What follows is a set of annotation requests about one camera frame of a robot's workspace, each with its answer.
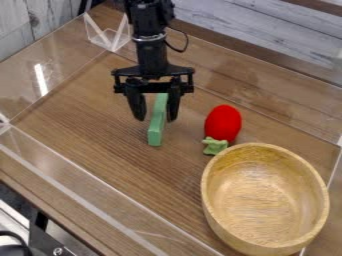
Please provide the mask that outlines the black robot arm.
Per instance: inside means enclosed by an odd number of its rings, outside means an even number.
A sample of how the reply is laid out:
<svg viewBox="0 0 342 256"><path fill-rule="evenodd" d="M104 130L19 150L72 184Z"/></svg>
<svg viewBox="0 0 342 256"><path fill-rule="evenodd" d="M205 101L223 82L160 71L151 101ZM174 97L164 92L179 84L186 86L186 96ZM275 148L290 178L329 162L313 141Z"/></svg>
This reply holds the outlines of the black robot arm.
<svg viewBox="0 0 342 256"><path fill-rule="evenodd" d="M178 118L180 97L194 92L191 67L176 66L167 59L167 48L176 49L167 42L166 28L170 26L175 4L172 0L124 0L128 23L132 26L132 41L136 46L138 65L114 69L114 92L127 97L134 117L143 121L147 106L144 93L166 93L167 119Z"/></svg>

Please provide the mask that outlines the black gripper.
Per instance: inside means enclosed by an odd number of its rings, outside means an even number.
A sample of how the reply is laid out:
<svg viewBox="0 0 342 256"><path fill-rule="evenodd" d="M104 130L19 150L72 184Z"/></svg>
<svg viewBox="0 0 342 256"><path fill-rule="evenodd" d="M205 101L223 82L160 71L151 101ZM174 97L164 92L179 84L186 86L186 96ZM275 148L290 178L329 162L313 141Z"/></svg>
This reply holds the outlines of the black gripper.
<svg viewBox="0 0 342 256"><path fill-rule="evenodd" d="M167 93L167 120L178 118L182 94L194 92L194 73L191 67L170 63L166 34L134 36L138 65L115 69L114 92L127 97L134 117L143 121L147 113L146 97L142 93Z"/></svg>

